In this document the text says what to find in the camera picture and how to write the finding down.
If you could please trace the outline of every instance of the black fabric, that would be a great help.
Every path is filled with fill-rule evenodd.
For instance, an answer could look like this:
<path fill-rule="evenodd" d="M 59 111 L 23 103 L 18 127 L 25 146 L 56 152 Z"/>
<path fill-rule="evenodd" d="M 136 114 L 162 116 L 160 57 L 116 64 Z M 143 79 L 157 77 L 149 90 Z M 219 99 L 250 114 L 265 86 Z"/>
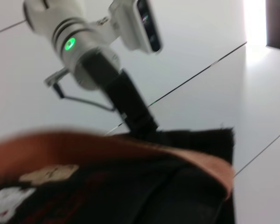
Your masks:
<path fill-rule="evenodd" d="M 160 132 L 147 141 L 232 160 L 230 129 Z M 233 224 L 232 198 L 225 201 L 225 194 L 203 171 L 169 155 L 89 165 L 66 181 L 37 187 L 9 223 Z"/>

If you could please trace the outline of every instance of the cable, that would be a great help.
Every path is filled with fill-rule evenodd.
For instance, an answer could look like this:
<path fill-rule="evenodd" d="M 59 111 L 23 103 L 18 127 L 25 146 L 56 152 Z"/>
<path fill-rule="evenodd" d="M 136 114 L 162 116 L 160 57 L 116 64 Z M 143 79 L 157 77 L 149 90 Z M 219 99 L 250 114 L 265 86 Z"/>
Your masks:
<path fill-rule="evenodd" d="M 89 101 L 89 100 L 80 99 L 80 98 L 77 98 L 77 97 L 66 96 L 58 83 L 53 84 L 53 89 L 56 91 L 56 93 L 58 94 L 58 96 L 61 99 L 68 99 L 68 100 L 72 100 L 72 101 L 76 101 L 76 102 L 80 102 L 80 103 L 84 103 L 84 104 L 89 104 L 89 105 L 96 106 L 100 109 L 103 109 L 103 110 L 109 111 L 109 112 L 114 112 L 116 110 L 115 107 L 109 108 L 107 106 L 104 106 L 102 104 L 92 102 L 92 101 Z"/>

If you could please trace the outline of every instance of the white sticker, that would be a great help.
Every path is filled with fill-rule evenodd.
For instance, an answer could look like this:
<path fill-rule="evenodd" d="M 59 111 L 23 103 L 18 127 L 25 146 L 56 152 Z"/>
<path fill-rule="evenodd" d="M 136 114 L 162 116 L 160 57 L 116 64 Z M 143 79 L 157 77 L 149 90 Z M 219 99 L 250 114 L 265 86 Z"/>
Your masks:
<path fill-rule="evenodd" d="M 0 190 L 0 224 L 8 222 L 14 216 L 16 208 L 34 192 L 34 188 L 18 187 Z"/>

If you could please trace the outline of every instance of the green led light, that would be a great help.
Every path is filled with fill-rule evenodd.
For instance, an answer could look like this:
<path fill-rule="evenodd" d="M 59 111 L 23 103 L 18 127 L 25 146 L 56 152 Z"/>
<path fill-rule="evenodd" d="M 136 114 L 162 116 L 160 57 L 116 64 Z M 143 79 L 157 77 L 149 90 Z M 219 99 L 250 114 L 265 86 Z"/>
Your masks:
<path fill-rule="evenodd" d="M 65 44 L 65 46 L 64 46 L 64 49 L 65 49 L 65 50 L 71 49 L 71 48 L 74 46 L 75 42 L 76 42 L 76 39 L 75 39 L 75 38 L 70 38 L 70 39 L 66 42 L 66 44 Z"/>

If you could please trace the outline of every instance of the white ceiling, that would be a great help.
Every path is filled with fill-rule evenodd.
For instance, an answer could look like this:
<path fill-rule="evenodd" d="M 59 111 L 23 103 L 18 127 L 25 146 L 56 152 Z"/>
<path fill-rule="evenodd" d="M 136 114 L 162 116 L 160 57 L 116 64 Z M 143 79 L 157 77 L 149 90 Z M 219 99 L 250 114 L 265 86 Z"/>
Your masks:
<path fill-rule="evenodd" d="M 88 18 L 105 16 L 110 3 L 87 0 Z M 245 42 L 242 0 L 152 0 L 152 4 L 164 50 L 148 56 L 129 52 L 120 39 L 111 45 L 147 104 Z M 21 8 L 22 0 L 0 0 L 0 29 L 23 20 Z M 59 101 L 42 82 L 60 68 L 49 43 L 34 35 L 25 23 L 0 33 L 0 99 L 5 102 L 0 102 L 1 134 L 54 124 L 108 131 L 120 123 L 115 114 Z M 107 103 L 101 93 L 82 91 L 70 77 L 64 85 L 67 92 Z M 9 120 L 14 120 L 10 129 L 6 126 Z"/>

